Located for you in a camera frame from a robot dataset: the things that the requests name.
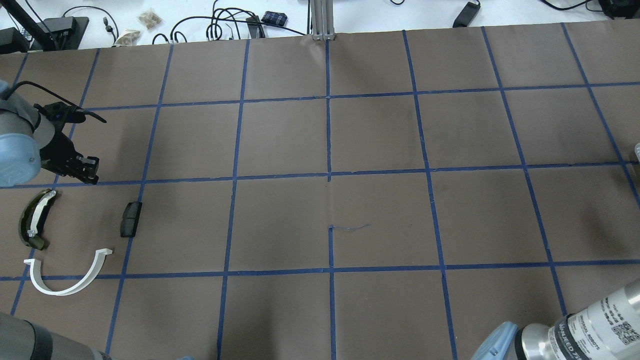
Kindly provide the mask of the dark curved brake shoe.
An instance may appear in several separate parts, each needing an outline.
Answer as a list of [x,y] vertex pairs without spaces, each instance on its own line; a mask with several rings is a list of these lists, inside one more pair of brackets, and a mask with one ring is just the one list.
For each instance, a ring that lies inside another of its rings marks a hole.
[[42,237],[44,224],[48,216],[50,206],[55,202],[58,191],[47,188],[30,199],[23,209],[18,220],[18,236],[20,241],[28,248],[43,251],[50,242]]

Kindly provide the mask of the dark grey brake pad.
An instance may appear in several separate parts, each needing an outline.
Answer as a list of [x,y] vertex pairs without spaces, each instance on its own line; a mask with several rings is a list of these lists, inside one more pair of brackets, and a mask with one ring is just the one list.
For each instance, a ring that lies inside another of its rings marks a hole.
[[137,234],[142,212],[142,202],[130,202],[123,210],[119,224],[119,236],[123,239],[133,238]]

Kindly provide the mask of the black monitor stand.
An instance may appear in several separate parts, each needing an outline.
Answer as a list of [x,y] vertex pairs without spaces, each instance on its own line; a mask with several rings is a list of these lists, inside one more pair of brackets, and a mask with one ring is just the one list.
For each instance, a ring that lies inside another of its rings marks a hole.
[[89,27],[86,16],[62,16],[33,19],[16,0],[2,0],[1,7],[25,30],[32,39],[32,51],[78,50]]

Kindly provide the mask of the small bag of parts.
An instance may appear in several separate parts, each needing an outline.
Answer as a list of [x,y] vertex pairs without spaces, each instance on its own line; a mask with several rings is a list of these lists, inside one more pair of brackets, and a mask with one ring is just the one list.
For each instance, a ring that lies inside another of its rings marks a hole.
[[137,16],[137,20],[144,25],[147,30],[152,30],[163,23],[163,19],[152,9],[142,11]]
[[140,30],[126,29],[116,37],[113,46],[114,47],[136,46],[140,36],[141,36]]

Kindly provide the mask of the black power adapter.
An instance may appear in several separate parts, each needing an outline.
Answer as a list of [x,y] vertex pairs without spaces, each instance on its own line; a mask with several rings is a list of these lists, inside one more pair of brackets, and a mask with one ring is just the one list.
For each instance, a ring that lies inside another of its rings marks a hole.
[[482,8],[482,2],[480,0],[471,0],[462,7],[461,11],[458,13],[454,22],[452,23],[452,28],[466,28],[471,25],[480,9]]

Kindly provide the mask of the aluminium frame post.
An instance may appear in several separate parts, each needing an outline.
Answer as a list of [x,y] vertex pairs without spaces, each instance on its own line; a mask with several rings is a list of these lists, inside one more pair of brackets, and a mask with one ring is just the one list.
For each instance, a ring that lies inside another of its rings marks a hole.
[[335,39],[334,27],[334,1],[333,0],[309,0],[311,38],[315,41],[333,41]]

